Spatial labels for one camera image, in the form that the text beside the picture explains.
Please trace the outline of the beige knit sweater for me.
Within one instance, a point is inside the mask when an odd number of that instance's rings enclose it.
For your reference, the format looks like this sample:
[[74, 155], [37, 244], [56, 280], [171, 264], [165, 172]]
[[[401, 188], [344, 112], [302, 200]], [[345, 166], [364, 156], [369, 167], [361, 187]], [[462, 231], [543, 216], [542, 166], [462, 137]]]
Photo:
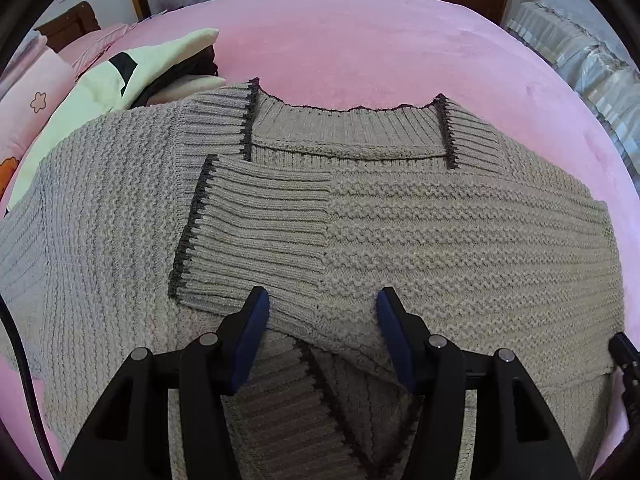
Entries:
[[270, 297], [250, 380], [224, 404], [247, 479], [396, 479], [418, 404], [375, 298], [464, 350], [512, 349], [582, 477], [624, 324], [608, 207], [444, 96], [290, 105], [256, 80], [102, 115], [39, 163], [1, 222], [1, 293], [63, 452], [132, 349]]

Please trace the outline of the pale yellow folded garment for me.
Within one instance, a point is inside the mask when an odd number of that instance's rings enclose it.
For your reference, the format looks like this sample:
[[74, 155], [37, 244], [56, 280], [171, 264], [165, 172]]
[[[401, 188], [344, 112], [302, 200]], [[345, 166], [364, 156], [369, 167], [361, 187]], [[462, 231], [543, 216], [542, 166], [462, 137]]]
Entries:
[[216, 28], [197, 29], [163, 44], [120, 51], [85, 72], [27, 144], [8, 189], [2, 193], [1, 209], [13, 208], [32, 184], [40, 162], [90, 120], [143, 106], [186, 76], [207, 76], [222, 84], [214, 63], [218, 35]]

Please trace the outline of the pink cartoon pillow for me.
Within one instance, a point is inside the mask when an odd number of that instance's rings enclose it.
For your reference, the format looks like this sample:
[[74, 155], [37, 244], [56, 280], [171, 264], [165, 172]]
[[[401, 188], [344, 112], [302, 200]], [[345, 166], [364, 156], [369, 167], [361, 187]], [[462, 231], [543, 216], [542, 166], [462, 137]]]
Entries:
[[73, 88], [76, 74], [54, 51], [43, 54], [1, 99], [1, 194], [55, 109]]

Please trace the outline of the dark wooden headboard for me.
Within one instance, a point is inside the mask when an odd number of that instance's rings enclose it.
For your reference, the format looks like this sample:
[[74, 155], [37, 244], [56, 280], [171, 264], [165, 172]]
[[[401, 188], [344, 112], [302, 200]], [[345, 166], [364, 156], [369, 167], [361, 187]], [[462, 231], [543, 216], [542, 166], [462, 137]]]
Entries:
[[36, 27], [36, 31], [47, 38], [47, 46], [54, 52], [60, 52], [80, 37], [99, 29], [96, 14], [87, 1], [77, 3], [57, 18]]

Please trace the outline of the pink bed sheet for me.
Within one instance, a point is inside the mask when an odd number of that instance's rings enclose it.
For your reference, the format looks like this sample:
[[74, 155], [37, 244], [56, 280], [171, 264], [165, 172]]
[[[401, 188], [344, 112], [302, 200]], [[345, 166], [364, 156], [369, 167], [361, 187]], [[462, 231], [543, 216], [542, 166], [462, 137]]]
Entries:
[[638, 196], [582, 100], [503, 29], [439, 0], [215, 0], [141, 23], [102, 62], [203, 28], [219, 30], [214, 63], [224, 82], [186, 76], [137, 107], [250, 80], [286, 104], [322, 110], [422, 107], [444, 96], [605, 203], [620, 256], [625, 323], [639, 300]]

